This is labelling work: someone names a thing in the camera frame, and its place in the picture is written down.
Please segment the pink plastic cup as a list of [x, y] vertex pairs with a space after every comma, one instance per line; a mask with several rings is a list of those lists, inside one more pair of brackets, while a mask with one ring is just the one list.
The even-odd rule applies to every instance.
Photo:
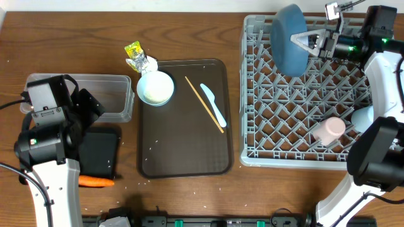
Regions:
[[327, 146], [339, 139], [345, 132], [344, 121], [338, 117], [330, 117], [320, 123], [313, 131], [315, 140], [321, 141], [323, 146]]

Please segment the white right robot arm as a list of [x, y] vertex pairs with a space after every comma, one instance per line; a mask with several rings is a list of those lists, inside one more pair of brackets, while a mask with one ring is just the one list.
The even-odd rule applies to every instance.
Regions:
[[[300, 37], [315, 34], [314, 47]], [[360, 64], [371, 87], [373, 122], [350, 148], [347, 174], [338, 186], [306, 217], [306, 226], [346, 226], [373, 199], [403, 186], [403, 42], [392, 32], [370, 29], [360, 36], [329, 30], [293, 34], [291, 41], [320, 58], [337, 58]]]

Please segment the blue plate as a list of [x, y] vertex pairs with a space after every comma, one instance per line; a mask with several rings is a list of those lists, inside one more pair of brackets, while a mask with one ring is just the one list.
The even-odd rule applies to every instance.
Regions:
[[306, 31], [304, 15], [296, 4], [282, 8], [272, 20], [270, 32], [272, 58], [282, 74], [290, 77], [300, 77], [304, 74], [309, 53], [294, 44], [290, 37]]

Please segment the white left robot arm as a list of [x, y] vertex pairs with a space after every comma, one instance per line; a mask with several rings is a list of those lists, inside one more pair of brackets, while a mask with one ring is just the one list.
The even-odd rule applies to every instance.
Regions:
[[37, 226], [83, 226], [79, 147], [105, 109], [68, 74], [29, 82], [24, 95], [33, 109], [15, 153], [28, 176]]

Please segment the light blue plastic cup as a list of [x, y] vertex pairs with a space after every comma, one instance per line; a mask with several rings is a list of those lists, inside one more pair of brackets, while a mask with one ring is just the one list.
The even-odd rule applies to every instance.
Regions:
[[374, 121], [373, 106], [364, 107], [355, 110], [351, 116], [351, 123], [354, 125], [355, 130], [364, 133]]

